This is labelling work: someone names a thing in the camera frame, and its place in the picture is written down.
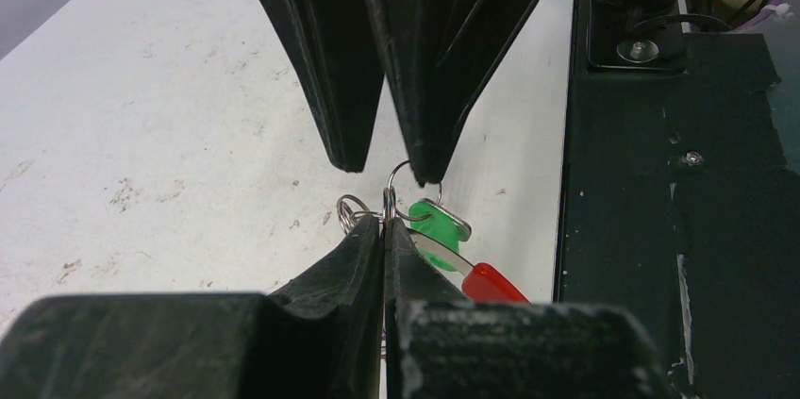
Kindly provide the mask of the metal keyring with red handle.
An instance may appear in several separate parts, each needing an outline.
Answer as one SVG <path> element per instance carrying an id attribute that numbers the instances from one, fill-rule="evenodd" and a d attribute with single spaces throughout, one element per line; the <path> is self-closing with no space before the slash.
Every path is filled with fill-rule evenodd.
<path id="1" fill-rule="evenodd" d="M 389 202 L 379 212 L 370 210 L 353 194 L 341 196 L 336 209 L 342 230 L 350 232 L 363 217 L 375 217 L 382 224 L 397 217 L 428 264 L 461 275 L 459 288 L 467 297 L 484 303 L 526 303 L 527 297 L 491 264 L 473 263 L 460 253 L 459 245 L 472 237 L 473 230 L 465 220 L 442 205 L 442 186 L 438 187 L 434 200 L 422 198 L 406 212 L 397 208 L 393 180 L 407 165 L 409 162 L 405 160 L 390 172 L 384 188 L 384 197 Z"/>

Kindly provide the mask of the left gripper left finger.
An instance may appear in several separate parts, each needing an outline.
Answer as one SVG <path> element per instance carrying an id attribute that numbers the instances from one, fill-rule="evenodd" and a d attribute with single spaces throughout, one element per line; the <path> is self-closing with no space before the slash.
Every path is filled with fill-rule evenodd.
<path id="1" fill-rule="evenodd" d="M 53 296 L 1 342 L 5 398 L 376 398 L 380 225 L 270 294 Z"/>

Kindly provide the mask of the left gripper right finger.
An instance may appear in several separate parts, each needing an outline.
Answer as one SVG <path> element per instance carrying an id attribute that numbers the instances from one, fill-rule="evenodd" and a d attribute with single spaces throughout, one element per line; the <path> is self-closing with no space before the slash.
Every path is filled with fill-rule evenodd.
<path id="1" fill-rule="evenodd" d="M 383 231 L 391 398 L 667 398 L 656 350 L 618 308 L 479 303 Z"/>

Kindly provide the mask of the green capped key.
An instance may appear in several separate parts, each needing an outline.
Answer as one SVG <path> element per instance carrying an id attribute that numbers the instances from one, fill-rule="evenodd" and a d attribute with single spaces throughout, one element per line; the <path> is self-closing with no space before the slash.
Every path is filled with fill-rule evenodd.
<path id="1" fill-rule="evenodd" d="M 417 250 L 433 266 L 467 275 L 473 265 L 460 254 L 459 244 L 472 236 L 471 226 L 428 198 L 408 210 L 410 234 Z"/>

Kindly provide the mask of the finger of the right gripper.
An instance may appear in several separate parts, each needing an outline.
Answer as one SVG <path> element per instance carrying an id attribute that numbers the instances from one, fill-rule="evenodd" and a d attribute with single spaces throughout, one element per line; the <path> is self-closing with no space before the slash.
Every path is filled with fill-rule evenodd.
<path id="1" fill-rule="evenodd" d="M 411 170 L 442 182 L 475 102 L 539 0 L 365 0 Z"/>
<path id="2" fill-rule="evenodd" d="M 331 164 L 364 170 L 384 80 L 364 0 L 259 0 Z"/>

